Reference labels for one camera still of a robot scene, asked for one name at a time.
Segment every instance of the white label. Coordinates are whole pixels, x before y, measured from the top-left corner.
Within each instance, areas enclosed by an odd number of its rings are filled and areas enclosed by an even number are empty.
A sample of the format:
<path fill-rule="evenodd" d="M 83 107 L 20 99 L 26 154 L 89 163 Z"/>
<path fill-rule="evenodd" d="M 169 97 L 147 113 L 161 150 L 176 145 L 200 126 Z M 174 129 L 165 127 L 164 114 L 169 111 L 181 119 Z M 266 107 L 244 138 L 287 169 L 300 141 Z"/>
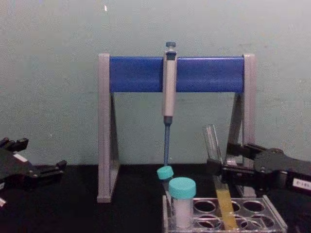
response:
<path fill-rule="evenodd" d="M 294 178 L 293 186 L 298 187 L 298 188 L 311 190 L 311 182 L 303 181 L 303 180 L 296 179 L 296 178 Z"/>
<path fill-rule="evenodd" d="M 22 161 L 24 163 L 28 161 L 27 159 L 25 159 L 23 156 L 21 156 L 19 154 L 14 154 L 14 157 L 19 159 L 20 161 Z"/>

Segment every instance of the pipette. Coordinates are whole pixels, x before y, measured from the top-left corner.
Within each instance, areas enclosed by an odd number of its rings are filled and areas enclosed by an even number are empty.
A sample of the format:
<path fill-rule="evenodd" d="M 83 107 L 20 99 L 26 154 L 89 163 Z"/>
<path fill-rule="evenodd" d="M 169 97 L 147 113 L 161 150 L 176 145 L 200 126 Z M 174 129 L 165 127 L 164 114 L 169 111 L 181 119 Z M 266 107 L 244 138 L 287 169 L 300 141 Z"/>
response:
<path fill-rule="evenodd" d="M 163 103 L 162 115 L 165 125 L 164 133 L 164 166 L 168 165 L 169 145 L 170 145 L 170 126 L 173 121 L 175 94 L 176 94 L 176 75 L 177 75 L 177 52 L 175 42 L 166 42 L 168 50 L 163 57 Z"/>

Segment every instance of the teal cap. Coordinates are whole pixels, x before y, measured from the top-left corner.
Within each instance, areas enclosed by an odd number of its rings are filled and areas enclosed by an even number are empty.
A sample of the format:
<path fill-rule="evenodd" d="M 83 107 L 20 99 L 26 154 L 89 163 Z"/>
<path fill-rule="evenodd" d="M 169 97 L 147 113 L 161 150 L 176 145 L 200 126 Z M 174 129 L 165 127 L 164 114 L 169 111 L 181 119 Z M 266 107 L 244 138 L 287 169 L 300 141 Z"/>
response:
<path fill-rule="evenodd" d="M 156 172 L 160 180 L 166 180 L 174 175 L 174 172 L 171 166 L 163 166 L 159 168 Z"/>
<path fill-rule="evenodd" d="M 171 179 L 169 193 L 176 199 L 190 199 L 196 194 L 195 181 L 186 177 Z"/>

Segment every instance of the pipette stand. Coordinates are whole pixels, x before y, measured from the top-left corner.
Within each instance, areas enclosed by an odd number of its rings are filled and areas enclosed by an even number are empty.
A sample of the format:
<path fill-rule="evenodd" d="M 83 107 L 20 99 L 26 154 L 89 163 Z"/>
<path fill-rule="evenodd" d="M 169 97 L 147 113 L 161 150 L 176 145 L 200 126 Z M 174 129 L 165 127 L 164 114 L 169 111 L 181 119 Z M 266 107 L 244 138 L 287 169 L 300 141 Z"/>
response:
<path fill-rule="evenodd" d="M 163 57 L 111 57 L 98 60 L 98 197 L 111 202 L 119 171 L 113 93 L 162 92 Z M 256 60 L 253 54 L 237 57 L 178 57 L 177 92 L 234 92 L 228 143 L 255 142 Z M 226 162 L 235 164 L 234 157 Z M 252 166 L 244 159 L 244 166 Z M 255 197 L 250 187 L 239 187 L 242 197 Z"/>

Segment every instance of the small vial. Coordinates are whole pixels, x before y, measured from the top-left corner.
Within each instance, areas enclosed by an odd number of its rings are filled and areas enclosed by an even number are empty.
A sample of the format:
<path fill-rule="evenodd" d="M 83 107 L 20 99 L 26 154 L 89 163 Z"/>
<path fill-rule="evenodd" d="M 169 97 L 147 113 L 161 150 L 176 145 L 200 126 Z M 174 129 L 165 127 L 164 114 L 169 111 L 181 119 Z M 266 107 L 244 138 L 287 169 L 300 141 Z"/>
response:
<path fill-rule="evenodd" d="M 193 197 L 196 194 L 195 181 L 186 177 L 171 179 L 169 193 L 172 197 L 173 222 L 177 228 L 191 228 L 193 218 Z"/>
<path fill-rule="evenodd" d="M 167 200 L 171 206 L 171 196 L 169 194 L 169 182 L 173 178 L 174 172 L 171 166 L 163 166 L 159 168 L 157 171 L 157 176 L 161 180 L 163 185 Z"/>

